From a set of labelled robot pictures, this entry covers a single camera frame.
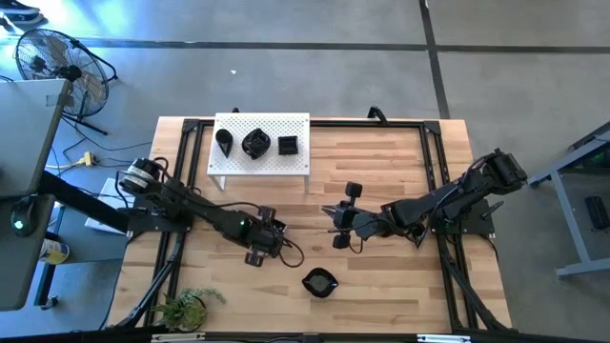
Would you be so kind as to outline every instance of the white pegboard shelf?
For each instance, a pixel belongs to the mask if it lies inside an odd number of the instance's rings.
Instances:
[[[213,137],[220,129],[233,136],[229,158],[225,157],[215,139],[210,148],[208,175],[295,175],[310,174],[309,113],[217,113]],[[271,138],[271,146],[260,158],[253,160],[241,149],[241,142],[252,130],[260,128]],[[277,137],[297,136],[298,154],[277,154]]]

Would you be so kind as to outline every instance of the gray floor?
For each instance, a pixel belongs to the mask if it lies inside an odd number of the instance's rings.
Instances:
[[[29,1],[47,26],[77,37],[222,42],[422,44],[416,0],[333,1]],[[604,0],[429,0],[435,36],[448,45],[607,46]],[[0,74],[18,78],[12,46],[0,46]],[[95,49],[115,64],[105,109],[91,122],[112,134],[101,144],[151,140],[159,115],[309,111],[363,116],[371,105],[389,117],[438,118],[425,51]],[[495,147],[533,173],[610,118],[610,54],[441,53],[452,118],[466,120],[475,155]],[[58,152],[78,136],[62,124]],[[147,148],[108,152],[84,144],[71,151],[131,159]],[[97,190],[113,169],[70,171],[65,178]],[[514,326],[607,340],[610,272],[559,281],[555,268],[577,261],[552,186],[505,197],[495,214],[500,269]],[[66,230],[91,241],[101,233],[75,218]],[[124,240],[105,234],[98,249],[110,262],[58,268],[60,306],[0,313],[0,335],[97,329],[110,300]]]

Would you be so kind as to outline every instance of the electric fan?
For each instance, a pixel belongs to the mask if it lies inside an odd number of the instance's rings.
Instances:
[[[69,119],[79,124],[83,124],[80,121],[83,117],[102,110],[108,100],[108,82],[118,78],[111,64],[78,40],[55,30],[25,32],[17,42],[15,59],[25,80],[63,78],[72,82],[73,103],[64,107],[64,113],[76,117]],[[99,62],[112,69],[110,79]]]

